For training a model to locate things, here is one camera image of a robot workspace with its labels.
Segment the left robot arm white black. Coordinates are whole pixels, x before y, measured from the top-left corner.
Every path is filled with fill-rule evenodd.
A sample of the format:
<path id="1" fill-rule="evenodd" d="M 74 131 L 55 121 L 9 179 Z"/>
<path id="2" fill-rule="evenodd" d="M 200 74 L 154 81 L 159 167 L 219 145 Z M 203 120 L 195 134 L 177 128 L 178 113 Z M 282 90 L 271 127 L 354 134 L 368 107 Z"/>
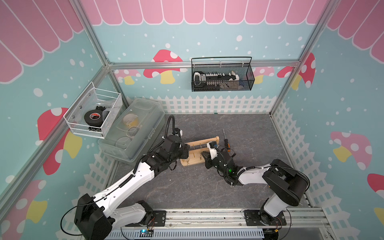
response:
<path id="1" fill-rule="evenodd" d="M 145 201 L 121 210 L 118 207 L 161 172 L 174 170 L 171 164 L 188 158 L 189 148 L 182 140 L 182 131 L 175 127 L 175 117 L 169 116 L 162 141 L 142 155 L 133 170 L 100 193 L 79 198 L 73 207 L 76 211 L 74 224 L 80 231 L 78 235 L 86 240 L 104 240 L 116 228 L 130 224 L 148 226 L 153 221 L 153 209 Z"/>

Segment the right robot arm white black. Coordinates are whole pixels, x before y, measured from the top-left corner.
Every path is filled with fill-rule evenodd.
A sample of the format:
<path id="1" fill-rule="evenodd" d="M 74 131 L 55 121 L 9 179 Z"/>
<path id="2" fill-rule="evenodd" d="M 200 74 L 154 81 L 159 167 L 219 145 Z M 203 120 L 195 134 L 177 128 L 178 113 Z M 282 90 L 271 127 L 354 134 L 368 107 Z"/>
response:
<path id="1" fill-rule="evenodd" d="M 231 187 L 249 184 L 265 184 L 274 194 L 268 198 L 256 213 L 245 214 L 254 226 L 282 227 L 283 210 L 287 207 L 297 207 L 309 189 L 310 179 L 302 172 L 293 169 L 279 159 L 260 167 L 241 167 L 235 164 L 234 155 L 228 148 L 221 151 L 210 148 L 203 152 L 207 169 L 215 168 L 218 174 Z"/>

